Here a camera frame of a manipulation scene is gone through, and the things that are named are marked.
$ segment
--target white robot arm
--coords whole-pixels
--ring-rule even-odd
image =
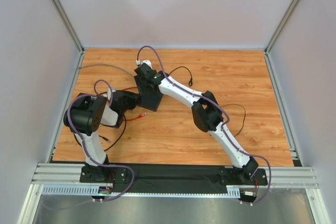
[[[171,76],[169,76],[168,78],[170,78],[170,80],[173,83],[175,83],[179,86],[182,86],[184,89],[188,90],[190,93],[202,95],[201,92],[192,90],[192,89],[180,84],[179,82],[174,80]],[[169,96],[179,100],[180,102],[182,102],[184,105],[186,105],[189,108],[191,108],[193,106],[194,102],[197,102],[200,99],[199,97],[192,96],[192,95],[182,91],[181,89],[177,88],[176,85],[171,84],[171,82],[169,82],[166,78],[161,81],[161,84],[159,84],[159,89],[160,89],[161,93],[169,95]],[[228,127],[226,125],[224,125],[224,130],[226,131],[226,133],[228,134],[230,139],[234,142],[234,144],[240,150],[246,152],[241,147],[241,145],[237,142],[237,140],[232,135],[232,133],[230,132],[230,130],[228,129]],[[208,133],[211,136],[213,136],[214,139],[217,140],[220,143],[220,145],[223,147],[223,149],[225,150],[227,155],[230,157],[233,166],[238,167],[238,168],[242,168],[243,166],[245,166],[249,162],[249,160],[250,160],[249,156],[244,155],[241,152],[238,152],[237,149],[235,149],[232,146],[232,144],[228,141],[227,137],[224,135],[223,131],[221,130],[221,123],[218,124],[215,131],[208,131]]]

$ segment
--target white connector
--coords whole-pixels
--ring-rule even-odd
[[[146,63],[151,69],[152,68],[152,63],[150,60],[136,60],[136,65],[140,66],[141,64]]]

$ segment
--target metal floor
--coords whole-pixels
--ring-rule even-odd
[[[87,196],[46,196],[49,207],[67,207]],[[271,189],[259,205],[240,205],[236,199],[121,197],[112,202],[91,203],[63,211],[38,207],[35,224],[117,223],[315,223],[304,189]]]

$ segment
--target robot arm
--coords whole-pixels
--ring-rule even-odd
[[[161,96],[159,95],[164,94],[179,100],[191,108],[195,125],[201,131],[213,136],[228,154],[233,166],[240,169],[240,172],[244,174],[246,178],[251,179],[258,169],[258,163],[253,157],[240,152],[242,151],[247,154],[247,151],[241,147],[226,125],[223,127],[225,133],[222,131],[222,123],[224,121],[222,112],[215,105],[202,98],[205,97],[208,100],[212,100],[218,105],[214,95],[209,91],[201,93],[192,90],[170,76],[168,76],[168,80],[162,71],[157,72],[153,70],[148,60],[137,63],[139,63],[139,65],[138,68],[135,69],[137,73],[135,81],[139,93],[144,98],[148,97],[144,100],[151,99],[150,107],[145,101],[140,101],[138,106],[156,111],[155,108],[159,106],[161,101]]]
[[[179,82],[174,80],[172,77],[169,76],[169,78],[173,83],[176,83],[177,85],[182,86],[184,89],[188,90],[189,92],[191,92],[193,94],[202,95],[201,92],[192,90],[192,89],[180,84]],[[189,107],[191,109],[193,108],[194,104],[198,103],[198,101],[200,100],[199,97],[192,96],[192,95],[182,91],[181,89],[177,88],[175,85],[171,84],[166,78],[163,79],[161,81],[161,83],[159,84],[159,89],[160,89],[161,93],[169,95],[169,96],[179,100],[180,102],[182,102],[184,105],[186,105],[187,107]],[[230,139],[234,142],[234,144],[240,150],[245,151],[241,147],[241,145],[237,142],[237,140],[234,138],[234,136],[232,135],[232,133],[230,132],[230,130],[228,129],[228,127],[226,125],[224,125],[224,130],[226,131],[226,133],[228,134]],[[242,153],[238,152],[237,149],[235,149],[231,145],[231,143],[228,141],[227,137],[224,135],[223,131],[221,130],[221,123],[219,123],[217,125],[217,127],[214,131],[207,131],[207,132],[211,136],[213,136],[214,139],[216,139],[220,143],[220,145],[223,147],[225,152],[230,157],[233,166],[238,167],[238,168],[243,168],[243,166],[245,166],[249,162],[249,160],[250,160],[249,156],[243,155]]]

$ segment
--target gray cable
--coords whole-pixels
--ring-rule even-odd
[[[128,75],[130,75],[132,78],[134,78],[134,75],[131,74],[130,72],[128,72],[126,69],[123,69],[123,68],[118,67],[118,66],[113,65],[113,64],[107,64],[107,63],[90,64],[90,65],[86,65],[86,66],[79,67],[79,68],[77,68],[77,69],[89,68],[89,67],[95,67],[95,66],[107,66],[107,67],[118,68],[118,69],[120,69],[121,71],[124,71],[125,73],[127,73]]]

